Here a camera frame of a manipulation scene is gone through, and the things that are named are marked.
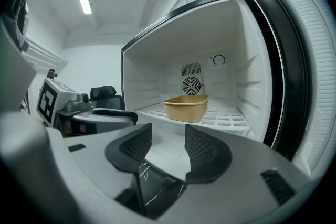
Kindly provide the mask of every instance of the mesh gripper pad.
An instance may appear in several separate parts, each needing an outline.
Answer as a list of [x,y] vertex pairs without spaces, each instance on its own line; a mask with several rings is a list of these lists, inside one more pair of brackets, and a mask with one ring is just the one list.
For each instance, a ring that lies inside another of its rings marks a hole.
[[184,147],[191,167],[186,174],[187,183],[213,182],[231,165],[232,152],[225,142],[189,124],[185,125]]
[[116,139],[107,145],[106,158],[120,171],[137,173],[152,146],[152,124]]

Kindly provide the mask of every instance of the plastic tray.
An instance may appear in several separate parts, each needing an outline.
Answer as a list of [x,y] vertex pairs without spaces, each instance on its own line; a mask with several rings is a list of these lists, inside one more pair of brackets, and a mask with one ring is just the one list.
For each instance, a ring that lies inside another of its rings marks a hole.
[[182,95],[163,101],[166,117],[183,122],[199,122],[208,105],[207,95]]

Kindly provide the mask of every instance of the wire shelf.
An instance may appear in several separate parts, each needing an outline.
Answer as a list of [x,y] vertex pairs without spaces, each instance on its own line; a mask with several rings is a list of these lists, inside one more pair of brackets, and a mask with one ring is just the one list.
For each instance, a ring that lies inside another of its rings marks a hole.
[[[162,104],[147,106],[136,110],[136,112],[165,121],[187,124],[187,122],[168,119]],[[193,122],[191,124],[223,131],[251,131],[251,125],[237,108],[210,106],[198,123]]]

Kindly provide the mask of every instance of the chair headrest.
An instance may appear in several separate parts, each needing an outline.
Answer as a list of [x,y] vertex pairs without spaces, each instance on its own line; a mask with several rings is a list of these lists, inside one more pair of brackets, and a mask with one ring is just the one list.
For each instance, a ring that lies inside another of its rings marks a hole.
[[110,98],[116,95],[117,91],[112,86],[103,86],[97,88],[91,88],[90,97],[91,99],[103,99]]

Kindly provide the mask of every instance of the fan vent grille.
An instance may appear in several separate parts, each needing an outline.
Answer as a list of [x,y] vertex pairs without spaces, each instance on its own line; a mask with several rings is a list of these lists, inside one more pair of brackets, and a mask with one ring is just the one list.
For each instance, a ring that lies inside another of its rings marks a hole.
[[190,76],[201,73],[201,64],[199,62],[189,63],[181,67],[183,76]]
[[182,89],[188,95],[198,94],[201,86],[201,82],[196,77],[187,77],[182,83]]

